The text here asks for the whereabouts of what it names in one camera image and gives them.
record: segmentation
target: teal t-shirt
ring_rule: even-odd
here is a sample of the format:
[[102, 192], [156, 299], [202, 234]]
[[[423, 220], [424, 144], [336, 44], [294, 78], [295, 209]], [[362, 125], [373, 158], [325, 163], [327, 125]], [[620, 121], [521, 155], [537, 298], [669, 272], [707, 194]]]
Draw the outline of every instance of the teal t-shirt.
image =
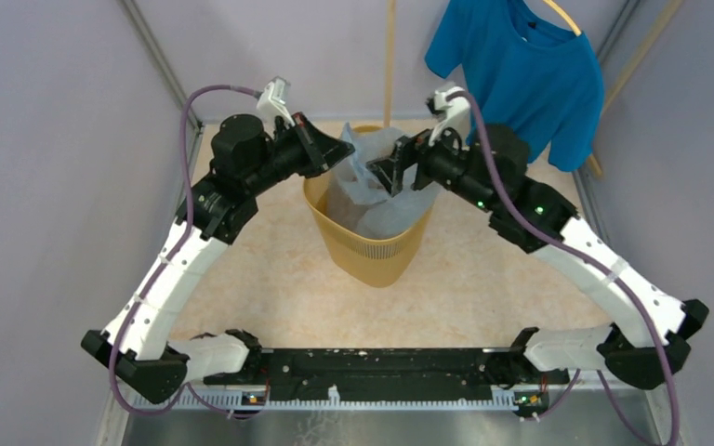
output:
[[459, 64], [486, 123], [576, 170], [591, 152], [603, 105], [601, 69], [587, 37], [542, 20], [523, 0], [451, 0], [426, 53], [444, 78]]

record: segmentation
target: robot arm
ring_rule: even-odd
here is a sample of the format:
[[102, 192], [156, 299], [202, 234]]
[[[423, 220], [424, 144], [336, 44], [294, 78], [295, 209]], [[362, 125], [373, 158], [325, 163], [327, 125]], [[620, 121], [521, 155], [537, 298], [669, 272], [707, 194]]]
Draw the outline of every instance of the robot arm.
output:
[[593, 232], [575, 206], [547, 184], [526, 175], [529, 146], [505, 125], [487, 125], [492, 154], [503, 185], [522, 215], [535, 227], [609, 266], [606, 277], [597, 269], [563, 250], [530, 234], [510, 215], [496, 195], [496, 188], [483, 159], [480, 143], [462, 144], [449, 128], [469, 111], [469, 104], [450, 96], [458, 87], [437, 90], [429, 105], [439, 123], [434, 131], [400, 138], [393, 153], [369, 163], [368, 168], [390, 194], [401, 191], [403, 172], [417, 164], [414, 190], [435, 181], [447, 190], [491, 213], [489, 226], [507, 241], [521, 247], [559, 270], [596, 304], [614, 323], [584, 330], [548, 331], [530, 328], [522, 332], [514, 347], [537, 370], [564, 368], [609, 370], [626, 383], [639, 388], [655, 388], [664, 380], [653, 339], [630, 299], [615, 284], [617, 278], [639, 297], [655, 325], [655, 335], [665, 346], [672, 370], [683, 365], [690, 347], [686, 340], [701, 328], [707, 307], [698, 300], [681, 302], [657, 289]]
[[[82, 341], [82, 347], [107, 367], [115, 334], [126, 323], [126, 334], [116, 354], [115, 373], [152, 403], [167, 400], [183, 384], [206, 376], [234, 374], [234, 379], [255, 378], [261, 368], [261, 357], [269, 354], [254, 336], [238, 330], [182, 342], [167, 339], [201, 277], [258, 211], [256, 197], [291, 175], [319, 176], [354, 151], [351, 144], [320, 132], [302, 113], [288, 113], [284, 105], [286, 90], [287, 83], [275, 79], [258, 101], [259, 114], [274, 120], [272, 137], [253, 115], [238, 114], [223, 121], [212, 140], [214, 157], [209, 171], [192, 188], [191, 236], [169, 260], [169, 251], [185, 230], [187, 210], [182, 205], [161, 253], [138, 290], [165, 264], [154, 286], [144, 296], [136, 292], [103, 330], [87, 332]], [[533, 374], [554, 369], [609, 370], [634, 387], [657, 387], [663, 382], [663, 375], [652, 338], [638, 311], [614, 280], [622, 278], [647, 308], [654, 321], [655, 335], [666, 346], [674, 372], [688, 356], [690, 347], [686, 341], [701, 328], [707, 308], [698, 300], [681, 302], [661, 292], [629, 267], [595, 235], [570, 202], [552, 187], [526, 175], [529, 154], [526, 143], [504, 125], [488, 125], [492, 154], [503, 186], [525, 218], [562, 243], [587, 251], [610, 266], [614, 275], [605, 277], [522, 228], [498, 199], [480, 147], [464, 146], [452, 128], [469, 112], [466, 100], [447, 100], [457, 90], [452, 85], [438, 89], [429, 99], [438, 124], [413, 137], [399, 138], [392, 154], [373, 161], [369, 168], [391, 194], [396, 194], [403, 185], [403, 172], [417, 164], [413, 189], [422, 189], [435, 181], [478, 209], [491, 213], [489, 226], [501, 237], [558, 269], [614, 321], [584, 330], [525, 329], [506, 354], [485, 353], [488, 355], [487, 363], [482, 365], [485, 372], [491, 370], [495, 377], [497, 371], [513, 375], [520, 370], [515, 365], [534, 369]], [[138, 312], [126, 321], [130, 309], [138, 302]], [[515, 365], [508, 368], [493, 361], [511, 361]], [[512, 384], [513, 379], [510, 376], [505, 382]]]
[[351, 144], [325, 135], [304, 114], [288, 113], [285, 88], [285, 81], [276, 78], [258, 100], [259, 114], [275, 121], [273, 138], [256, 116], [238, 114], [223, 121], [212, 140], [209, 172], [192, 188], [190, 237], [171, 260], [166, 257], [185, 230], [183, 204], [138, 288], [142, 290], [165, 263], [149, 292], [134, 293], [105, 329], [89, 331], [82, 341], [82, 347], [107, 366], [115, 334], [140, 300], [119, 345], [115, 372], [151, 402], [168, 399], [187, 382], [249, 365], [248, 354], [260, 346], [248, 333], [229, 330], [183, 342], [168, 342], [168, 335], [202, 276], [258, 211], [256, 197], [294, 174], [319, 176], [354, 152]]

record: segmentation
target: marble floor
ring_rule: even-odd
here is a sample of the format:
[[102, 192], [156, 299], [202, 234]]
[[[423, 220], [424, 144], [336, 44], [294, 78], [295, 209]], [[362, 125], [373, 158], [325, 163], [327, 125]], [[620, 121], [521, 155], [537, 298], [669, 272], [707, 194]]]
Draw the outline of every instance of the marble floor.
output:
[[[315, 123], [337, 136], [342, 122]], [[379, 124], [352, 122], [353, 125]], [[407, 133], [431, 121], [392, 123]], [[205, 130], [194, 179], [207, 169]], [[570, 174], [542, 155], [529, 175], [578, 203]], [[500, 347], [524, 327], [583, 328], [605, 314], [548, 265], [488, 228], [488, 219], [443, 193], [420, 250], [399, 281], [371, 288], [339, 269], [292, 177], [258, 197], [258, 214], [202, 279], [172, 333], [241, 328], [265, 347]]]

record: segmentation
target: plastic bag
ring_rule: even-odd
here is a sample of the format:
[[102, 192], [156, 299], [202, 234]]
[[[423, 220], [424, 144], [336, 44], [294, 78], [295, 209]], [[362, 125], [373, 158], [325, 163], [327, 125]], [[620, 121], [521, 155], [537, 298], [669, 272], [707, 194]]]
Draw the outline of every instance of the plastic bag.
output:
[[383, 240], [412, 227], [429, 210], [442, 187], [431, 183], [412, 190], [417, 166], [403, 173], [403, 190], [394, 197], [382, 187], [365, 164], [392, 152], [403, 132], [383, 128], [358, 134], [349, 123], [340, 138], [354, 145], [354, 154], [333, 168], [327, 190], [327, 216], [338, 225], [368, 239]]

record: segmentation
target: yellow basket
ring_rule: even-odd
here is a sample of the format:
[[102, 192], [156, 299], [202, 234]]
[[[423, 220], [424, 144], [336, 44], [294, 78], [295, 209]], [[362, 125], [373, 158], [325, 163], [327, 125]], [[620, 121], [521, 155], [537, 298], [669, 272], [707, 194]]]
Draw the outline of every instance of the yellow basket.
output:
[[[354, 127], [354, 131], [368, 133], [380, 128], [363, 125]], [[336, 265], [363, 283], [376, 288], [394, 284], [415, 257], [432, 208], [411, 228], [391, 239], [366, 239], [327, 217], [327, 187], [331, 175], [327, 172], [320, 177], [306, 178], [302, 182], [305, 201], [313, 212], [327, 251]]]

